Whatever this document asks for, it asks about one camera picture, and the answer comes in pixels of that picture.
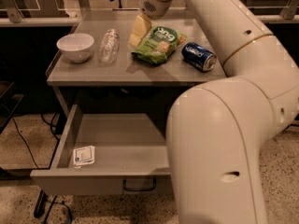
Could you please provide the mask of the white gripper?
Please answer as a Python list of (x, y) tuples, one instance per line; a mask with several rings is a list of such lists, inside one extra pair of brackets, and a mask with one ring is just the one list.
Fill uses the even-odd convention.
[(139, 0), (140, 10), (143, 14), (135, 18), (133, 32), (130, 34), (128, 44), (137, 47), (142, 40), (140, 36), (144, 36), (151, 28), (151, 19), (160, 19), (170, 5), (171, 0)]

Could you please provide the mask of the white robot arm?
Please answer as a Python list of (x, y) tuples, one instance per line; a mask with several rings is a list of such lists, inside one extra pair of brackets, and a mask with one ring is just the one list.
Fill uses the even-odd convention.
[[(267, 224), (261, 147), (299, 112), (299, 68), (239, 0), (185, 0), (224, 79), (195, 86), (172, 105), (167, 155), (179, 224)], [(161, 18), (171, 0), (140, 0)]]

